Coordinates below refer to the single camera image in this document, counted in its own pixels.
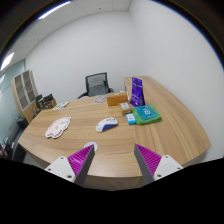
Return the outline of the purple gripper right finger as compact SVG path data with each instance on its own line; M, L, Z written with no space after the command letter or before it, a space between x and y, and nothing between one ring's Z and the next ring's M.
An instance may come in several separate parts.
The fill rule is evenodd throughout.
M182 169L182 166L171 156L161 156L138 144L134 147L134 155L145 184L150 184Z

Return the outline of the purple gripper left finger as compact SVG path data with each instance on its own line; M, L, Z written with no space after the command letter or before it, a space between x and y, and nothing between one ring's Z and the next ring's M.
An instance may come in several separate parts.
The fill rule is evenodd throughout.
M46 171L83 186L94 156L92 146L83 148L68 157L60 156L46 168Z

